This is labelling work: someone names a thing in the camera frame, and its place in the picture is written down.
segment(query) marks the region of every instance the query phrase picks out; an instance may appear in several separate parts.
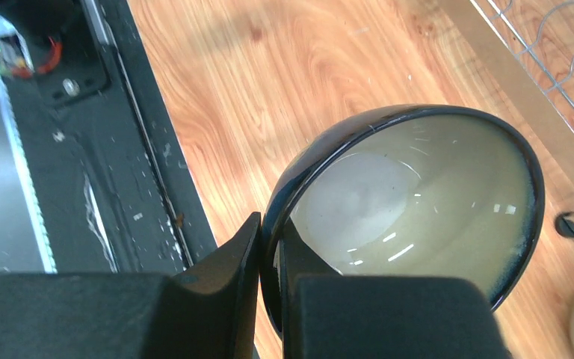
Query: dark blue bowl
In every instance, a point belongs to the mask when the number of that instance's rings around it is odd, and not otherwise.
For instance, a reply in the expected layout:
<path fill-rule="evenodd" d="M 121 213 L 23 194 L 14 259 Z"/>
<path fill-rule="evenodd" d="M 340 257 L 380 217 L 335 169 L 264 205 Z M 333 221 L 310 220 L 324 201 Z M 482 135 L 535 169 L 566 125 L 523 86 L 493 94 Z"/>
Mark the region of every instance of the dark blue bowl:
<path fill-rule="evenodd" d="M 490 298 L 492 308 L 496 309 L 507 297 L 531 258 L 543 223 L 544 182 L 540 163 L 534 151 L 518 131 L 491 114 L 471 108 L 447 105 L 396 105 L 367 111 L 337 123 L 305 148 L 279 178 L 262 224 L 260 268 L 265 307 L 279 334 L 282 333 L 281 295 L 275 263 L 277 243 L 280 240 L 278 233 L 305 190 L 343 153 L 374 133 L 408 120 L 447 114 L 474 117 L 502 131 L 521 152 L 529 169 L 533 186 L 534 203 L 530 207 L 533 211 L 530 217 L 533 223 L 528 226 L 527 233 L 525 233 L 526 243 L 523 255 L 511 267 L 513 269 L 504 281 L 505 285 Z"/>

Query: metal wire basket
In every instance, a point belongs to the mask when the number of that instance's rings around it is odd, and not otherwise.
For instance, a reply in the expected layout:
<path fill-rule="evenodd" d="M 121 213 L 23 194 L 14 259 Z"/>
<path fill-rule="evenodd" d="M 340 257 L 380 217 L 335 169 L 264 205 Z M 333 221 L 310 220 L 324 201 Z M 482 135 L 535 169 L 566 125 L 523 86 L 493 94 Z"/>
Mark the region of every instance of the metal wire basket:
<path fill-rule="evenodd" d="M 472 0 L 574 133 L 574 0 Z"/>

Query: wooden table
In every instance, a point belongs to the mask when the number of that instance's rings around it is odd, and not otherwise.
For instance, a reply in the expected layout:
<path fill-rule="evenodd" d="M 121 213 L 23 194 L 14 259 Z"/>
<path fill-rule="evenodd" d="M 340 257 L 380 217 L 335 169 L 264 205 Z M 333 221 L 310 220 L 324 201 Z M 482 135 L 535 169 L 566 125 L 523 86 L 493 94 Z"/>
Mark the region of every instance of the wooden table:
<path fill-rule="evenodd" d="M 552 219 L 574 185 L 433 0 L 131 0 L 155 76 L 220 244 L 263 211 L 283 168 L 317 134 L 361 111 L 448 103 L 497 114 L 537 151 L 547 221 L 499 308 L 517 358 L 570 358 L 574 242 Z M 280 358 L 259 299 L 256 345 Z"/>

